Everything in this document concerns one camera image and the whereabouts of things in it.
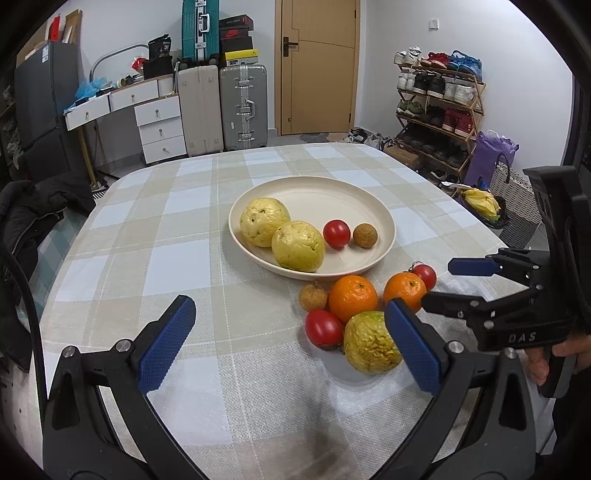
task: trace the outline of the human hand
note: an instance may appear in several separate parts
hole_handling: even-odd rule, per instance
[[[525,351],[531,379],[538,385],[544,385],[550,367],[544,359],[543,348],[531,348]],[[576,371],[591,367],[591,335],[572,335],[568,340],[552,347],[554,356],[578,355]]]

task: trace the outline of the cherry tomato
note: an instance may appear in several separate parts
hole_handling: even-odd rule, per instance
[[[332,248],[343,248],[351,240],[351,230],[342,220],[331,220],[324,226],[322,233]]]
[[[306,316],[306,335],[322,350],[334,350],[343,343],[343,324],[333,313],[312,310]]]
[[[427,291],[431,291],[437,283],[437,274],[429,265],[425,265],[421,262],[413,263],[410,271],[421,278],[427,287]]]

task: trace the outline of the plate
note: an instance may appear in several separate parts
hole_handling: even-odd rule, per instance
[[[242,212],[249,202],[260,197],[282,201],[292,220],[311,223],[320,233],[335,219],[346,222],[351,233],[360,223],[371,223],[378,231],[378,242],[369,249],[358,247],[353,239],[341,250],[326,245],[324,262],[315,273],[282,268],[270,248],[250,244],[240,230]],[[396,239],[394,219],[382,202],[366,190],[325,177],[286,177],[257,185],[232,205],[228,224],[232,238],[251,260],[267,270],[298,280],[334,280],[368,271],[390,252]]]

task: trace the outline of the door handle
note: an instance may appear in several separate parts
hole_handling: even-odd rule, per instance
[[[283,37],[283,56],[290,56],[290,47],[297,47],[299,45],[296,41],[290,41],[289,37]]]

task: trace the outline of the doormat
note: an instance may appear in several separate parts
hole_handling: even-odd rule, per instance
[[[306,143],[328,143],[340,142],[349,135],[348,132],[342,133],[322,133],[322,134],[301,134],[300,140]]]

